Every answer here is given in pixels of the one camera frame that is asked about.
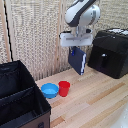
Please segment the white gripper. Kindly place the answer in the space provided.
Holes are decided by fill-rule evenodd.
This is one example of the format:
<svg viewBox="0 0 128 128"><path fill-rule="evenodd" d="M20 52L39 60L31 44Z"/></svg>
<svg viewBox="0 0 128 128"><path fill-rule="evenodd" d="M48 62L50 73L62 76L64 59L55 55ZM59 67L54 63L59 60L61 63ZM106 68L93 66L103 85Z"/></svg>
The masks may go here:
<svg viewBox="0 0 128 128"><path fill-rule="evenodd" d="M75 47L91 45L93 35L91 29L86 29L81 35L74 36L71 32L62 32L60 35L60 45L62 47L71 47L71 55L75 55Z"/></svg>

